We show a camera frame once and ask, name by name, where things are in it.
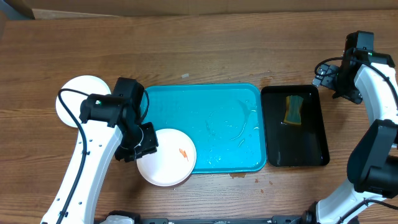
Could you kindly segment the white plate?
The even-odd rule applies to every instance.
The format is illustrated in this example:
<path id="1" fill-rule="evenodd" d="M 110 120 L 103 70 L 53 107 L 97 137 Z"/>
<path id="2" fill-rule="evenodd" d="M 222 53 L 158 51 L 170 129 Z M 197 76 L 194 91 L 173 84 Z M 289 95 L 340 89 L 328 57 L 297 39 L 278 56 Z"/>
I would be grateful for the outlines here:
<path id="1" fill-rule="evenodd" d="M 193 172 L 197 161 L 196 147 L 190 137 L 179 130 L 160 129 L 155 133 L 159 143 L 157 152 L 138 159 L 138 170 L 154 185 L 177 185 Z"/>
<path id="2" fill-rule="evenodd" d="M 82 93 L 90 94 L 99 94 L 99 95 L 107 95 L 111 93 L 109 86 L 100 78 L 91 76 L 91 75 L 82 75 L 75 78 L 72 78 L 64 86 L 62 89 L 68 88 L 72 90 L 78 90 Z M 61 93 L 61 97 L 63 102 L 66 104 L 68 109 L 73 113 L 75 118 L 80 123 L 79 115 L 80 115 L 80 105 L 83 100 L 87 99 L 86 95 L 82 95 L 80 93 L 75 93 L 71 91 L 63 91 Z M 72 120 L 70 115 L 67 113 L 65 108 L 62 106 L 58 97 L 56 98 L 55 110 L 57 112 L 58 117 L 61 119 L 63 123 L 67 126 L 71 126 L 76 128 L 77 125 Z"/>

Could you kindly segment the yellow green sponge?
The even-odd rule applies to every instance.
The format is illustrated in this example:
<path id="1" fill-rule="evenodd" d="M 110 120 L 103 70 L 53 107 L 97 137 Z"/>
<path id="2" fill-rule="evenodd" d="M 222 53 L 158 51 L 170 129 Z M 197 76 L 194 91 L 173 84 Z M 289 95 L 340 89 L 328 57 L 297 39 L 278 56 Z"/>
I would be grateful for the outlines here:
<path id="1" fill-rule="evenodd" d="M 284 124 L 301 125 L 301 109 L 303 98 L 298 95 L 290 95 L 285 98 Z"/>

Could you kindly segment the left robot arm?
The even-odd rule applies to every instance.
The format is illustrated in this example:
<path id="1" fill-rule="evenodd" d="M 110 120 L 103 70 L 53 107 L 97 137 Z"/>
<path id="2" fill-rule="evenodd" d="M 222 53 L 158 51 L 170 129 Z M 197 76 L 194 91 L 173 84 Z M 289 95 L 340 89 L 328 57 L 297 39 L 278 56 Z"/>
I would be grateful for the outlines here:
<path id="1" fill-rule="evenodd" d="M 135 79 L 118 78 L 114 89 L 83 75 L 57 93 L 56 112 L 78 137 L 61 186 L 42 223 L 93 223 L 111 159 L 136 161 L 159 145 L 140 105 L 148 94 Z"/>

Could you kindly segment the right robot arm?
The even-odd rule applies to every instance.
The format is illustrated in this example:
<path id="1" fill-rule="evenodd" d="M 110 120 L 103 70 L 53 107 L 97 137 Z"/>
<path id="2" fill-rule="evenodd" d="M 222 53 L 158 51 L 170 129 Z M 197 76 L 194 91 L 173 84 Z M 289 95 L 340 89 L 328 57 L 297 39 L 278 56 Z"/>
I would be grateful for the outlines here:
<path id="1" fill-rule="evenodd" d="M 374 50 L 374 34 L 356 31 L 346 36 L 340 66 L 328 58 L 314 69 L 314 86 L 334 92 L 334 98 L 364 103 L 369 129 L 352 151 L 347 179 L 327 198 L 314 202 L 295 223 L 358 223 L 358 215 L 397 196 L 397 81 L 395 64 L 389 54 Z"/>

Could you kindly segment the black water tray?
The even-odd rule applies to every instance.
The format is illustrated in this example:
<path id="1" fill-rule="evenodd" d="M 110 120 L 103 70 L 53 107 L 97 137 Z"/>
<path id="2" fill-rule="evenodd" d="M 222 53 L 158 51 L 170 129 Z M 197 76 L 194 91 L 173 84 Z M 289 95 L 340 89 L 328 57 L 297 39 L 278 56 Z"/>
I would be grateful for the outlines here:
<path id="1" fill-rule="evenodd" d="M 303 98 L 302 124 L 284 124 L 285 98 Z M 261 90 L 268 162 L 275 167 L 325 166 L 330 161 L 318 89 L 312 85 L 266 86 Z"/>

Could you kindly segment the teal plastic tray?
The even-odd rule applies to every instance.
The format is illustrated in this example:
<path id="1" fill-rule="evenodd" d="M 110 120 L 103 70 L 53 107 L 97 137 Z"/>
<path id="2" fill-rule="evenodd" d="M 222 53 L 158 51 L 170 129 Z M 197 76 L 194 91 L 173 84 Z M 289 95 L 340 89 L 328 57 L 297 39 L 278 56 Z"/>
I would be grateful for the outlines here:
<path id="1" fill-rule="evenodd" d="M 147 88 L 141 103 L 155 129 L 177 129 L 197 150 L 193 173 L 257 172 L 267 161 L 261 94 L 250 83 Z"/>

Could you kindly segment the cardboard sheet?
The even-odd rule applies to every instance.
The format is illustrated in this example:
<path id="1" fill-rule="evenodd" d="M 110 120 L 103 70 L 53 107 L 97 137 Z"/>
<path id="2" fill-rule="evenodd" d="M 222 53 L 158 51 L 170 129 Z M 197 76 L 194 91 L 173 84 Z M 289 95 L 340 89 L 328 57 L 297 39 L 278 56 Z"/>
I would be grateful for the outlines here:
<path id="1" fill-rule="evenodd" d="M 10 0 L 19 13 L 60 11 L 109 16 L 171 16 L 260 12 L 397 9 L 397 0 Z"/>

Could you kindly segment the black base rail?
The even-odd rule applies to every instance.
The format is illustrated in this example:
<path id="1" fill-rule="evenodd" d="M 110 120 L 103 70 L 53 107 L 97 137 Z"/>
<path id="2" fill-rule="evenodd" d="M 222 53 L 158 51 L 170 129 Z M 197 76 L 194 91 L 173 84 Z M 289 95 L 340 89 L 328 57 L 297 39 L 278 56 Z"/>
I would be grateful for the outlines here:
<path id="1" fill-rule="evenodd" d="M 137 213 L 114 210 L 102 220 L 95 220 L 95 224 L 132 223 L 132 224 L 304 224 L 313 223 L 308 212 L 303 215 L 274 215 L 270 218 L 216 218 L 216 219 L 179 219 L 141 218 Z"/>

